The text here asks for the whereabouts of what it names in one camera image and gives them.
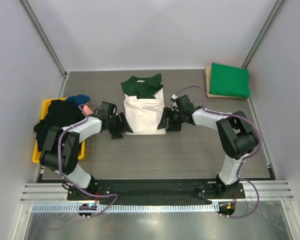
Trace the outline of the white and green raglan t-shirt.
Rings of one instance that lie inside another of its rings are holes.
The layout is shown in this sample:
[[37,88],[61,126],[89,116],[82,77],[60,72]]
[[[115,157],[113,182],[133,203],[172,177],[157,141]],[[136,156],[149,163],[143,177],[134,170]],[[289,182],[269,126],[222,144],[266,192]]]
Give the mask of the white and green raglan t-shirt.
[[165,129],[158,129],[162,119],[164,85],[160,73],[152,77],[131,76],[121,83],[124,94],[124,113],[132,132],[127,135],[164,135]]

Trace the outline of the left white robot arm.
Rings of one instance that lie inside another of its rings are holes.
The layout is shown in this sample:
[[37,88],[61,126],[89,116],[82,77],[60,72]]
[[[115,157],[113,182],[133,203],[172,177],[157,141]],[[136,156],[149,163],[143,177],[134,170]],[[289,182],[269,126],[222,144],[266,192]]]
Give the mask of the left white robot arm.
[[45,139],[39,162],[56,173],[85,200],[96,196],[95,179],[79,165],[81,143],[93,135],[108,131],[111,138],[122,139],[123,133],[132,133],[123,112],[117,106],[103,101],[93,113],[83,112],[84,119],[65,127],[53,126]]

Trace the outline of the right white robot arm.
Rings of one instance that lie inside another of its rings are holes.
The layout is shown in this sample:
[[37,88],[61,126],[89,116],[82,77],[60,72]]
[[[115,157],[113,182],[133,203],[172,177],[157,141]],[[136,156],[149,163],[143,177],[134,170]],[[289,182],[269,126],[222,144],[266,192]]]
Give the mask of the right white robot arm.
[[172,98],[173,107],[164,107],[157,129],[179,132],[182,124],[216,130],[225,153],[222,168],[216,176],[215,192],[221,198],[233,195],[240,183],[240,173],[247,158],[261,143],[256,126],[242,111],[222,113],[194,106],[187,95]]

